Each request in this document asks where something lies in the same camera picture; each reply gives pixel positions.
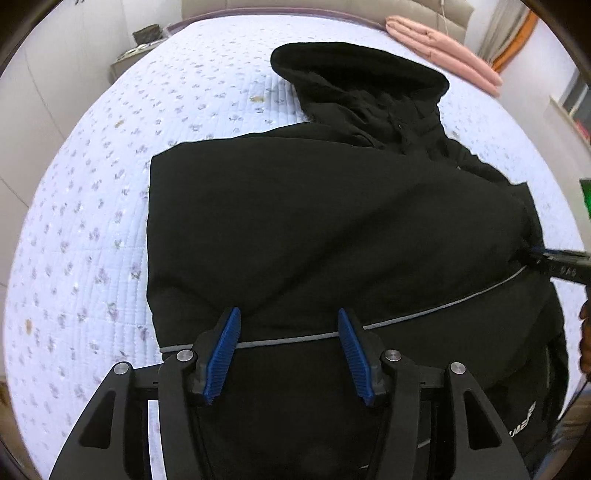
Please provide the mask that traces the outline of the person's right hand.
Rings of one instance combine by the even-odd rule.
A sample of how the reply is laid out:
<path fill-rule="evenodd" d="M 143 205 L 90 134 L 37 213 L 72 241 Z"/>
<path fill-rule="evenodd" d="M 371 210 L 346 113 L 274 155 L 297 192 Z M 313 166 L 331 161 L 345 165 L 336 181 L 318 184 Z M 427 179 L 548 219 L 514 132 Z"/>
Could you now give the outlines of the person's right hand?
<path fill-rule="evenodd" d="M 587 300 L 581 307 L 579 313 L 581 321 L 581 340 L 579 343 L 579 367 L 581 372 L 587 377 L 591 376 L 591 319 L 590 319 L 590 301 Z"/>

